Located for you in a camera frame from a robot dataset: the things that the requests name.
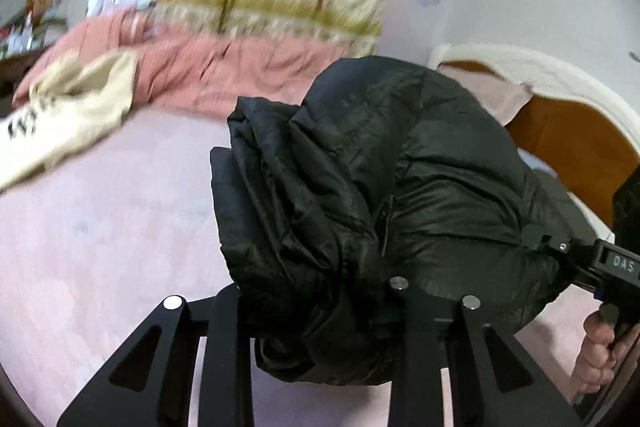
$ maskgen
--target mattress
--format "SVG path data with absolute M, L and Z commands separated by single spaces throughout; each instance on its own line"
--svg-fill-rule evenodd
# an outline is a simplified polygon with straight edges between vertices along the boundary
M 205 298 L 231 282 L 209 166 L 209 150 L 228 145 L 225 123 L 144 108 L 0 196 L 0 363 L 45 427 L 164 297 Z M 571 287 L 517 335 L 567 397 L 596 308 Z M 254 367 L 259 427 L 383 427 L 389 392 L 282 383 Z M 448 398 L 444 407 L 452 425 Z

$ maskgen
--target cream canvas bag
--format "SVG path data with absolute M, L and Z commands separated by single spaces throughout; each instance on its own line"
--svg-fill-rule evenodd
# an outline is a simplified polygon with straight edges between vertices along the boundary
M 131 107 L 137 65 L 133 51 L 116 50 L 84 67 L 70 52 L 43 71 L 29 103 L 0 121 L 0 191 L 119 126 Z

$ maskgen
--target wooden headboard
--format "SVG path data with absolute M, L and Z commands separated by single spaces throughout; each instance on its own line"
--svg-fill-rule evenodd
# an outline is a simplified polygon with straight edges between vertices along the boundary
M 640 118 L 626 102 L 583 71 L 531 50 L 470 44 L 434 55 L 431 68 L 442 64 L 529 84 L 535 95 L 508 124 L 511 137 L 552 166 L 567 190 L 612 227 L 611 198 L 640 162 Z

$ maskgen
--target white headboard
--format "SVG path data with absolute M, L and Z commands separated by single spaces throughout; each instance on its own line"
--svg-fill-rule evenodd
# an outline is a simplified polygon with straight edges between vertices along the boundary
M 542 96 L 589 105 L 613 123 L 640 155 L 640 116 L 625 100 L 588 73 L 543 53 L 502 44 L 441 44 L 428 67 L 473 60 L 514 84 L 529 84 Z

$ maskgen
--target silver screw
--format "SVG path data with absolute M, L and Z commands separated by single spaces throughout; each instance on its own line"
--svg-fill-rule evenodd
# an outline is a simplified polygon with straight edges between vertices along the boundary
M 391 277 L 389 284 L 394 290 L 406 290 L 409 288 L 409 281 L 404 277 Z
M 179 295 L 171 295 L 162 301 L 162 305 L 168 310 L 177 310 L 182 306 L 182 297 Z
M 470 310 L 477 310 L 480 307 L 480 299 L 475 295 L 465 295 L 462 298 L 462 305 Z

